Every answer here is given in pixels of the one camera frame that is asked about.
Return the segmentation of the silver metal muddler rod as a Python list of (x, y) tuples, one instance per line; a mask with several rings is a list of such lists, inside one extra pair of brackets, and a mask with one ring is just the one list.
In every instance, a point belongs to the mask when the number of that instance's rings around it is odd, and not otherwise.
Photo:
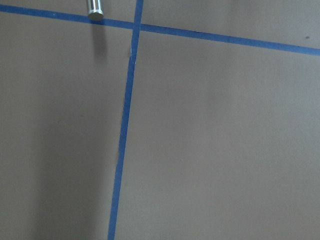
[(87, 15), (91, 21), (101, 21), (104, 18), (101, 0), (87, 0)]

